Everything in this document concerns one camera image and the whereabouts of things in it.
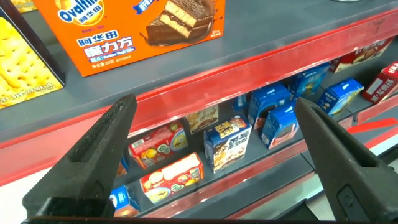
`store shelf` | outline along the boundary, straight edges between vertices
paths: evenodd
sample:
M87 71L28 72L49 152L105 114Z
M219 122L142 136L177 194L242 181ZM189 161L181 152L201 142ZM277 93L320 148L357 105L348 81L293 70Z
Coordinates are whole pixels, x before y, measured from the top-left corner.
M27 13L67 71L67 86L0 111L0 185L52 166L123 95L138 94L131 129L138 134L396 35L397 6L305 0L270 7L258 0L241 7L231 0L224 37L88 78L38 13Z

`ovaltine logo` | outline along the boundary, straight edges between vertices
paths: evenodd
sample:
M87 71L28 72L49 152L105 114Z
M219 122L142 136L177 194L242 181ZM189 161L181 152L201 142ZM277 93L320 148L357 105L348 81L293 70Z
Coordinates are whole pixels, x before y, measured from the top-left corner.
M55 0L58 17L67 23L92 26L104 16L103 0Z

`blue snack box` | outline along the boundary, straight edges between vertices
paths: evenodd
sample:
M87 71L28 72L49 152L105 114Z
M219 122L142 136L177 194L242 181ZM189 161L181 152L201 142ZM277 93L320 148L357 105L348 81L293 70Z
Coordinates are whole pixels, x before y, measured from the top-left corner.
M115 207L115 217L134 217L139 214L140 208L136 196L122 185L112 190L109 199Z
M318 105L328 115L340 112L364 87L355 79L348 78L327 88L318 101Z
M240 114L205 131L205 155L214 173L244 157L250 132Z
M248 95L242 94L237 96L231 100L231 106L234 111L239 111L245 109L249 105L248 103Z
M329 63L323 63L293 76L287 87L292 93L292 98L315 93L329 68Z
M268 112L290 100L291 93L281 83L254 90L249 106L249 122L254 129L262 128Z
M291 139L299 130L299 123L294 113L295 103L296 100L290 101L269 112L261 134L261 140L268 149Z

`red packaging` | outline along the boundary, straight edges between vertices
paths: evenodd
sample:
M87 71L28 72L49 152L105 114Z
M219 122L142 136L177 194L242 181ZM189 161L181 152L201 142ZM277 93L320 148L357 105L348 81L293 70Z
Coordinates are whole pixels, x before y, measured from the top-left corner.
M398 61L381 70L362 96L373 104L380 103L398 88Z
M142 191L157 203L204 178L203 164L195 152L141 178Z
M187 146L184 128L178 121L174 121L132 143L129 153L146 169Z
M357 65L372 58L379 57L387 49L388 45L393 39L394 37L390 37L386 40L378 40L371 45L361 49L356 49L354 52L334 59L330 63L329 70L336 73L353 65Z

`snack box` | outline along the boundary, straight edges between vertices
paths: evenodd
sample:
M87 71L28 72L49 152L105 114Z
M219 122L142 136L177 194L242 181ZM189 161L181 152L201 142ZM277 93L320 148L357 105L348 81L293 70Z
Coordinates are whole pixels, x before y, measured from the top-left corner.
M249 106L249 95L247 93L237 96L231 100L231 106L234 111L246 109Z
M63 88L65 74L9 1L0 1L0 109Z
M287 87L292 93L292 98L315 93L329 68L329 63L323 63L293 76Z
M175 194L204 178L203 164L195 152L155 171L139 181L145 195L152 203Z
M112 190L109 199L116 209L114 217L134 217L140 212L136 196L125 185Z
M218 105L200 110L185 117L191 134L195 134L218 122Z
M129 171L129 162L128 159L125 156L123 156L119 163L119 168L118 172L116 173L116 177L119 177L121 175L126 175L128 171Z
M226 0L34 2L84 77L224 33Z
M299 130L299 123L294 113L295 103L296 100L290 101L269 112L261 134L261 140L268 149L291 139Z
M357 65L382 55L393 39L394 37L390 37L386 40L378 40L371 45L356 49L354 52L332 60L330 63L330 71L339 72L353 65Z
M398 61L383 69L362 96L373 104L380 103L398 89L397 83Z
M130 156L146 169L188 146L184 128L174 121L129 146Z
M205 131L205 155L214 173L244 157L250 132L242 115Z
M36 10L33 0L11 0L20 13Z
M267 85L254 90L250 101L248 117L253 128L262 128L268 112L289 101L290 96L290 91L281 83Z
M349 105L363 88L355 79L348 78L327 88L319 99L318 105L328 115L337 114Z

